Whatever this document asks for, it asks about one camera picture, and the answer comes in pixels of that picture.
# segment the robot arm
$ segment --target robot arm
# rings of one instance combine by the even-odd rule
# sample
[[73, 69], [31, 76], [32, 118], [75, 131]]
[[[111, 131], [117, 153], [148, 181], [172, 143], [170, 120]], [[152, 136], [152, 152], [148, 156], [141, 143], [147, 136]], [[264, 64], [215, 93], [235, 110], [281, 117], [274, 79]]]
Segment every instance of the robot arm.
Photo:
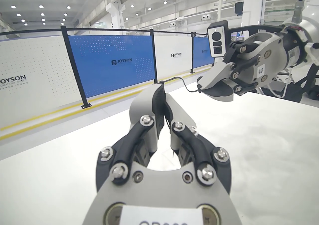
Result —
[[[294, 17], [280, 27], [228, 29], [226, 21], [211, 24], [208, 35], [212, 57], [224, 56], [224, 60], [198, 78], [198, 91], [217, 100], [232, 101], [234, 93], [242, 95], [267, 85], [286, 68], [305, 63], [318, 66], [318, 6], [310, 0], [302, 12], [303, 0], [299, 0]], [[231, 43], [231, 33], [244, 30], [251, 36]], [[164, 118], [181, 168], [154, 171], [147, 165], [157, 150]], [[198, 134], [195, 122], [164, 92], [164, 82], [151, 85], [136, 97], [130, 107], [130, 120], [128, 134], [98, 155], [98, 194], [83, 225], [126, 225], [121, 223], [126, 206], [199, 209], [202, 220], [198, 225], [218, 225], [221, 221], [223, 225], [241, 224], [229, 197], [231, 165], [227, 151]], [[188, 223], [179, 218], [175, 224]], [[141, 220], [137, 225], [141, 224], [160, 223]]]
[[[212, 23], [208, 37], [212, 57], [224, 57], [197, 80], [200, 91], [220, 101], [232, 101], [269, 85], [282, 70], [313, 63], [319, 68], [319, 0], [298, 0], [294, 16], [281, 26], [253, 25], [228, 29], [227, 21]], [[245, 41], [231, 42], [231, 33], [249, 31]]]
[[[147, 165], [157, 150], [164, 117], [181, 168], [154, 171]], [[99, 153], [98, 194], [83, 225], [119, 225], [124, 205], [201, 209], [203, 222], [241, 224], [229, 197], [231, 166], [227, 151], [198, 134], [195, 122], [164, 92], [163, 83], [151, 85], [134, 99], [130, 120], [129, 133]]]

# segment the perforated panel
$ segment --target perforated panel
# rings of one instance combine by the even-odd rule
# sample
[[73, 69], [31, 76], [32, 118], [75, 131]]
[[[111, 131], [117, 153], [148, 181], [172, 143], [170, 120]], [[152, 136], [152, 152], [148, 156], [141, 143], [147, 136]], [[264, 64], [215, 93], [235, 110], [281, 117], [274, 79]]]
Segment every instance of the perforated panel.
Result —
[[69, 36], [86, 97], [155, 78], [150, 36]]
[[194, 37], [194, 68], [213, 63], [208, 38]]
[[158, 79], [192, 68], [192, 37], [156, 35], [154, 41]]
[[0, 97], [0, 126], [81, 100], [63, 37], [0, 42]]

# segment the camera lens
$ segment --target camera lens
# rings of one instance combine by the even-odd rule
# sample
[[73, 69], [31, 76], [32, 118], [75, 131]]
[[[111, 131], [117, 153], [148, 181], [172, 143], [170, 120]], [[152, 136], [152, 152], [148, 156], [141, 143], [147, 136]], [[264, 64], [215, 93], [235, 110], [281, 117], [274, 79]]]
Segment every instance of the camera lens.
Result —
[[214, 41], [219, 41], [219, 40], [221, 39], [221, 34], [220, 34], [219, 32], [214, 32], [214, 33], [212, 34], [212, 39], [213, 39]]
[[215, 53], [215, 54], [222, 53], [221, 47], [214, 47], [214, 53]]

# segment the white table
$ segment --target white table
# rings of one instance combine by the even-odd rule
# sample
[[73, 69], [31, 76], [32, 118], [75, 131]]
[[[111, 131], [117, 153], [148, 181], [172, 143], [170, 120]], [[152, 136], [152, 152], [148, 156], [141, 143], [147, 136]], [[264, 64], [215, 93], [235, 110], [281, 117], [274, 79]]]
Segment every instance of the white table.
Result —
[[[243, 224], [318, 224], [318, 108], [253, 93], [228, 103], [185, 88], [171, 94], [201, 135], [228, 150]], [[129, 125], [124, 111], [0, 161], [0, 224], [81, 225], [96, 196], [98, 152]], [[179, 167], [167, 126], [158, 146], [149, 167]]]

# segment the white panel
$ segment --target white panel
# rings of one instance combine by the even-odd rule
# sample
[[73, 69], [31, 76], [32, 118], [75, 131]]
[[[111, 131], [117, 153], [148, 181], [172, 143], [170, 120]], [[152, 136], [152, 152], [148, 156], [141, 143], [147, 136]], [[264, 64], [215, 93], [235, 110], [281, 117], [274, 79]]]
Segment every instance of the white panel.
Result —
[[81, 100], [62, 36], [0, 42], [0, 82], [0, 127]]
[[154, 41], [158, 79], [165, 79], [192, 68], [191, 37], [155, 35]]

